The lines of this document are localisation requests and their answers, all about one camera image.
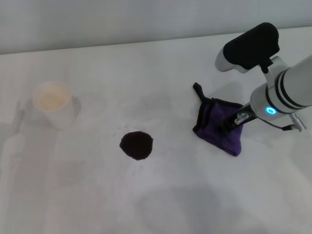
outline dark stain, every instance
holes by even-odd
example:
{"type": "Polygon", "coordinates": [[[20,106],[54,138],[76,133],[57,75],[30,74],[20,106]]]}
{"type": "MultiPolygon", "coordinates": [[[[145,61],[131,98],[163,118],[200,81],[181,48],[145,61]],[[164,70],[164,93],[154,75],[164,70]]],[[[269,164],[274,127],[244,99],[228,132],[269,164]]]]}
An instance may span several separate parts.
{"type": "Polygon", "coordinates": [[[151,154],[153,138],[141,131],[127,133],[121,139],[119,146],[127,156],[135,160],[142,160],[151,154]]]}

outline purple towel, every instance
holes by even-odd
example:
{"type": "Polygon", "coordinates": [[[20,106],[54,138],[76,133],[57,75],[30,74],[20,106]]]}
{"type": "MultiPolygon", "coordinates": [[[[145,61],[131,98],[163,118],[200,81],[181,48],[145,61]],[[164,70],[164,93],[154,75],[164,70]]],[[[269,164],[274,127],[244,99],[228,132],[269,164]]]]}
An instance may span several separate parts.
{"type": "Polygon", "coordinates": [[[225,133],[220,131],[218,124],[226,117],[234,114],[242,105],[216,98],[206,98],[203,95],[201,86],[197,83],[194,84],[193,88],[202,101],[197,124],[193,131],[206,142],[215,145],[232,156],[238,156],[241,152],[240,135],[243,126],[238,126],[234,130],[225,133]]]}

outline white cup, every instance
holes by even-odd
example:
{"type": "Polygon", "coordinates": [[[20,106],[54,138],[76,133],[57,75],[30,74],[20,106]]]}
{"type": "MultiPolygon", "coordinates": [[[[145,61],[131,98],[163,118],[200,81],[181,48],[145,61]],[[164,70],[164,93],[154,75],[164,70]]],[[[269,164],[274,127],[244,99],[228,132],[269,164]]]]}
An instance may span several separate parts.
{"type": "Polygon", "coordinates": [[[33,104],[56,129],[68,128],[75,121],[72,92],[62,82],[49,81],[40,84],[34,90],[33,104]]]}

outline brown liquid spill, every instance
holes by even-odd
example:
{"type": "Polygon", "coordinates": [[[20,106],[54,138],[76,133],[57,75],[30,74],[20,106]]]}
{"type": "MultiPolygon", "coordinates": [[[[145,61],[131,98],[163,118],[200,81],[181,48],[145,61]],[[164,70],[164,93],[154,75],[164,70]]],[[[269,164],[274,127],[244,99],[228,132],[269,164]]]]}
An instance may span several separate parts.
{"type": "Polygon", "coordinates": [[[127,133],[119,144],[123,152],[135,159],[146,159],[153,149],[153,138],[144,132],[127,133]]]}

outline white tabletop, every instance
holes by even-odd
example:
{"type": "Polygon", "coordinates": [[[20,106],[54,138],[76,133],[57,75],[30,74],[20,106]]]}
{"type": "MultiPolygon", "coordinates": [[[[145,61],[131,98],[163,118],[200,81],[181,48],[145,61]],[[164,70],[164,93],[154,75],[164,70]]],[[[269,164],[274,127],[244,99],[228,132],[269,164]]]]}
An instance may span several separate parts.
{"type": "MultiPolygon", "coordinates": [[[[247,103],[265,82],[214,67],[238,34],[0,56],[0,231],[3,234],[311,234],[312,108],[308,130],[255,120],[231,157],[192,131],[200,101],[247,103]],[[67,82],[77,119],[49,127],[30,101],[67,82]],[[119,148],[124,134],[154,139],[146,160],[119,148]]],[[[280,30],[280,55],[312,53],[312,27],[280,30]]],[[[289,123],[288,117],[276,121],[289,123]]]]}

